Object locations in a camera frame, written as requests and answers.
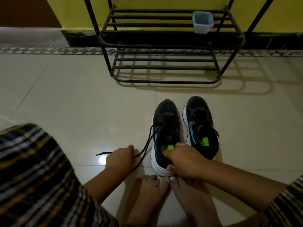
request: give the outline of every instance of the running shoe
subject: running shoe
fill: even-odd
[[[219,150],[219,134],[213,128],[205,100],[199,96],[191,97],[184,106],[183,120],[188,132],[186,143],[207,159],[213,159]]]
[[[166,99],[157,107],[152,120],[154,143],[151,150],[151,165],[160,176],[172,176],[174,172],[166,170],[172,162],[162,152],[172,150],[181,142],[180,119],[176,105]]]

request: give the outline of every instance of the blue stripe on shoe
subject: blue stripe on shoe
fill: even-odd
[[[194,139],[194,135],[193,135],[193,133],[192,133],[192,127],[191,127],[189,130],[190,130],[191,138],[192,138],[192,140],[194,141],[194,144],[196,144],[196,141],[195,141],[195,139]]]
[[[156,148],[156,140],[157,140],[157,137],[158,137],[158,133],[156,133],[156,134],[154,135],[154,150],[157,150],[157,148]]]

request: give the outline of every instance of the person's left hand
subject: person's left hand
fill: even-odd
[[[106,157],[105,168],[111,168],[114,171],[128,176],[134,167],[134,146],[119,148]]]

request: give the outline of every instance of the shoe sole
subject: shoe sole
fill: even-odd
[[[154,116],[151,119],[151,125],[153,125],[154,123]],[[175,174],[174,171],[167,171],[166,169],[162,168],[161,166],[159,166],[157,164],[156,161],[156,152],[154,150],[154,139],[152,139],[152,148],[151,148],[151,166],[154,169],[154,171],[156,172],[157,175],[162,176],[162,177],[170,177],[173,176]]]
[[[186,144],[187,145],[191,145],[190,144],[190,137],[189,137],[189,129],[188,129],[188,121],[187,121],[187,117],[186,117],[186,106],[187,106],[188,101],[186,102],[184,108],[183,108],[183,122],[185,123],[185,126],[187,128],[187,139],[186,139]]]

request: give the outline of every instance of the plastic container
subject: plastic container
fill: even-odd
[[[206,34],[214,26],[214,19],[210,12],[196,11],[192,15],[192,24],[195,33]]]

